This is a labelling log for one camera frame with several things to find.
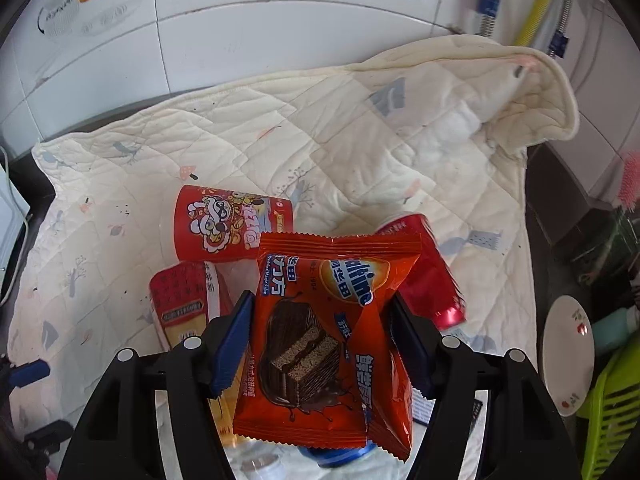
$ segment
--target ovaltine logo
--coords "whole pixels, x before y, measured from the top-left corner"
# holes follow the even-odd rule
[[[373,301],[388,275],[389,263],[384,260],[324,260],[320,265],[324,288],[339,300],[361,306]]]

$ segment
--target snack package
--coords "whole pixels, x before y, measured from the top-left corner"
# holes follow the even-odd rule
[[[201,335],[207,323],[231,313],[225,280],[210,262],[182,262],[155,274],[149,283],[158,337],[167,351],[192,335]],[[232,385],[209,408],[223,446],[244,439],[234,435],[232,421],[242,378],[242,364]]]
[[[255,259],[261,233],[293,229],[291,202],[283,198],[182,186],[174,200],[173,240],[170,243],[162,236],[162,252],[175,249],[180,261]]]
[[[383,309],[420,254],[417,235],[265,233],[234,431],[406,460],[412,388]]]
[[[387,219],[377,234],[419,234],[422,253],[398,289],[412,314],[428,317],[438,330],[465,320],[465,301],[440,256],[425,215],[402,213]]]

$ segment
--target pink brush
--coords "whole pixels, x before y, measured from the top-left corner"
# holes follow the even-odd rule
[[[640,152],[630,152],[626,156],[625,169],[618,191],[618,200],[625,211],[633,211],[640,196]]]

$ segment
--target green plastic basket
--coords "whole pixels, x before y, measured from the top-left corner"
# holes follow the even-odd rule
[[[582,478],[596,480],[640,418],[640,335],[613,354],[577,415],[589,419]]]

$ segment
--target quilted mat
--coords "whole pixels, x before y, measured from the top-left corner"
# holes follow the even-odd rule
[[[453,333],[479,351],[522,348],[535,363],[524,148],[572,137],[577,117],[566,76],[544,54],[448,36],[191,92],[36,145],[56,198],[20,280],[9,353],[46,360],[51,375],[12,393],[17,432],[75,423],[119,348],[161,350],[148,282],[170,263],[160,225],[167,189],[180,183],[289,198],[295,229],[321,235],[424,213],[466,300],[468,321]],[[461,478],[474,476],[483,421]],[[158,424],[168,478],[179,477],[162,399]],[[414,455],[423,431],[414,428]],[[378,449],[327,471],[275,449],[310,480],[403,478],[411,462]],[[241,461],[237,452],[238,478]]]

